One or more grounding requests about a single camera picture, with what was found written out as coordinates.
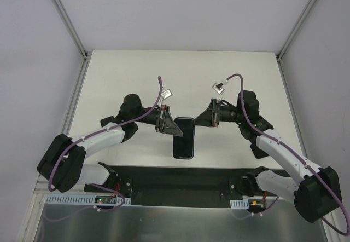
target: white vent grille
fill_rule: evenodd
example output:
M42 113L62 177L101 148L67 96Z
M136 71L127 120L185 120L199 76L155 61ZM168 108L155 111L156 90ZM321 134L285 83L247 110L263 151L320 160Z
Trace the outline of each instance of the white vent grille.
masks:
M249 201L248 199L243 200L231 200L230 205L232 209L248 209Z
M95 205L96 195L78 195L78 194L49 194L46 200L47 204L59 205ZM104 206L120 205L123 202L121 197L113 198L110 204L103 204ZM131 205L131 199L125 198L124 205Z

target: smartphone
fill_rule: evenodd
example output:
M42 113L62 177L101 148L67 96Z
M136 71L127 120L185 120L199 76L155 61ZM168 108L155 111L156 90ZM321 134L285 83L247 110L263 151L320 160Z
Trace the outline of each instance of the smartphone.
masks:
M174 136L173 156L176 159L192 159L195 141L195 126L192 125L193 118L175 118L184 136Z

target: white table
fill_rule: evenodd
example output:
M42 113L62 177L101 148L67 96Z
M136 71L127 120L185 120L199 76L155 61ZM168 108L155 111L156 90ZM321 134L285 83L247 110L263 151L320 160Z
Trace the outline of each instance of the white table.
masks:
M211 88L233 73L244 78L244 89L256 93L260 114L299 153L301 148L274 53L218 51L117 51L95 50L84 80L69 135L81 135L100 127L100 120L117 115L129 93L140 96L144 107L153 105L158 94L157 76L173 96L166 100L171 115L197 117L218 94ZM234 105L240 81L226 86L224 99ZM86 163L109 165L170 166L202 168L281 168L272 158L256 159L250 142L234 123L219 128L195 128L194 158L172 156L170 135L156 133L153 125L138 123L134 137L102 150Z

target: metal frame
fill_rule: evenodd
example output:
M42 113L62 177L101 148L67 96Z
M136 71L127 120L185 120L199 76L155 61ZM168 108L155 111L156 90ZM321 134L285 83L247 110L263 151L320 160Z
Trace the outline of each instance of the metal frame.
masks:
M77 46L81 56L84 59L83 64L80 68L78 79L77 79L75 87L74 87L73 94L71 96L69 108L68 108L67 113L64 117L62 128L61 128L61 131L63 133L67 134L70 130L73 116L75 113L75 109L76 109L76 106L77 106L77 103L79 100L79 95L80 95L81 89L83 87L84 78L85 78L86 72L88 70L88 65L89 65L91 53L88 53L85 50L85 47L82 44L81 39L79 38L79 36L78 36L74 26L73 26L73 23L71 22L68 14L67 14L67 11L65 10L61 0L52 0L52 1L57 9L57 12L59 13L64 25L66 26L68 33L71 35L73 42ZM298 135L299 141L301 143L302 152L305 156L306 156L305 145L304 145L304 141L302 139L301 133L300 133L300 128L299 128L298 120L297 120L296 115L295 115L293 101L292 101L292 98L290 96L288 84L287 84L286 78L285 78L284 73L283 73L283 67L281 66L281 59L288 51L290 44L294 40L299 29L302 27L302 24L305 22L305 19L309 15L310 11L312 10L314 5L316 4L316 1L317 0L308 0L304 10L300 14L295 25L293 26L293 29L291 30L290 34L288 35L288 38L284 42L280 52L277 55L278 67L279 67L279 70L281 72L283 85L285 87L285 92L286 92L286 95L288 98L288 103L289 103L291 113L293 116L297 135ZM47 186L47 181L39 176L38 182L37 182L37 185L36 185L36 188L34 190L34 194L33 194L33 197L32 197L31 203L30 203L30 208L28 209L28 212L27 212L27 215L25 218L25 223L23 224L21 232L20 232L20 237L19 237L20 240L19 241L33 241L33 239L35 237L35 234L37 232L38 225L39 225L40 216L41 216L41 213L43 210L44 202L46 201L46 198L47 198L48 191L46 189L46 186ZM74 190L71 190L71 192L69 192L69 193L70 194L82 194L83 192L84 192L83 186L79 186L79 187L76 187ZM332 223L336 222L335 221L336 218L334 216L334 213L331 213L331 215L327 216L326 218L329 221L331 221ZM338 234L335 234L335 232L333 232L327 225L324 224L324 228L325 228L326 236L327 236L329 241L341 241L340 236Z

